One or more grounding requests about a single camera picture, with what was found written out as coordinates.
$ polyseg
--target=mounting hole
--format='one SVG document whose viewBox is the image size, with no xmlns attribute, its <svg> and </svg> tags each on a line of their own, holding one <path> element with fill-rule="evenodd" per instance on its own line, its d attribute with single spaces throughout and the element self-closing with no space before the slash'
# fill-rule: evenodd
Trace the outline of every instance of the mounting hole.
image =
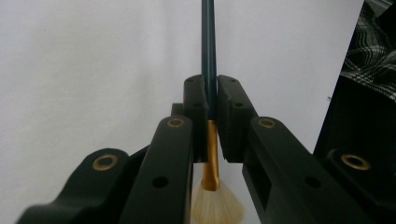
<svg viewBox="0 0 396 224">
<path fill-rule="evenodd" d="M 106 171 L 117 165 L 119 158 L 113 154 L 105 154 L 93 161 L 92 168 L 96 171 Z"/>
<path fill-rule="evenodd" d="M 271 119 L 260 119 L 259 124 L 264 128 L 275 128 L 276 123 Z"/>
<path fill-rule="evenodd" d="M 162 189 L 168 185 L 168 178 L 165 176 L 158 176 L 152 180 L 152 186 L 157 189 Z"/>
<path fill-rule="evenodd" d="M 370 162 L 357 155 L 343 154 L 341 155 L 341 161 L 356 170 L 367 171 L 371 169 Z"/>
<path fill-rule="evenodd" d="M 178 127 L 183 126 L 184 120 L 183 119 L 169 119 L 167 124 L 171 128 L 178 128 Z"/>
<path fill-rule="evenodd" d="M 305 184 L 314 189 L 319 189 L 321 187 L 320 181 L 312 176 L 305 178 Z"/>
</svg>

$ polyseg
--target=white bristles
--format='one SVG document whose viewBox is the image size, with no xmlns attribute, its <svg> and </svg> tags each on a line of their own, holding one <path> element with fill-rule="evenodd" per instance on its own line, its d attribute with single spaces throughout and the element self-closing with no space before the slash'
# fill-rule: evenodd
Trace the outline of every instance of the white bristles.
<svg viewBox="0 0 396 224">
<path fill-rule="evenodd" d="M 238 224 L 243 205 L 220 180 L 216 191 L 205 190 L 201 181 L 192 191 L 191 217 L 199 224 Z"/>
</svg>

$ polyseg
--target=plaid fabric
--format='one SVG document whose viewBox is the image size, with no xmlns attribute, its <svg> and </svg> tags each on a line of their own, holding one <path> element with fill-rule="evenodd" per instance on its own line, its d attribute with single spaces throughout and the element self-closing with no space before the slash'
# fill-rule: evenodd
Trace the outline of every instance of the plaid fabric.
<svg viewBox="0 0 396 224">
<path fill-rule="evenodd" d="M 364 3 L 341 76 L 378 91 L 396 103 L 396 50 Z"/>
</svg>

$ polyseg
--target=black plastic bracket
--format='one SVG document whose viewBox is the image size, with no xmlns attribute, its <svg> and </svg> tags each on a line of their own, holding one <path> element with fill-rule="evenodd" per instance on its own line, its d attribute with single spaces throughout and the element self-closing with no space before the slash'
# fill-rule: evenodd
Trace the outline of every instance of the black plastic bracket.
<svg viewBox="0 0 396 224">
<path fill-rule="evenodd" d="M 192 122 L 163 119 L 120 217 L 120 224 L 190 223 Z"/>
</svg>

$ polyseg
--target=brass insert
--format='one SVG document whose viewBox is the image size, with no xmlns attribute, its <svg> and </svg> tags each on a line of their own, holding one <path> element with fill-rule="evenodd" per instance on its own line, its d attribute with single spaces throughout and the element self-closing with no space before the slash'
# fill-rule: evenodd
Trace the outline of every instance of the brass insert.
<svg viewBox="0 0 396 224">
<path fill-rule="evenodd" d="M 264 128 L 275 128 L 276 123 L 271 119 L 260 119 L 259 124 Z"/>
<path fill-rule="evenodd" d="M 93 162 L 92 168 L 96 171 L 106 171 L 117 165 L 119 158 L 113 154 L 102 155 Z"/>
<path fill-rule="evenodd" d="M 356 170 L 367 171 L 371 169 L 371 164 L 364 158 L 353 155 L 353 154 L 343 154 L 341 155 L 341 161 Z"/>
<path fill-rule="evenodd" d="M 183 119 L 169 119 L 167 124 L 171 128 L 179 128 L 179 127 L 183 126 L 184 120 Z"/>
</svg>

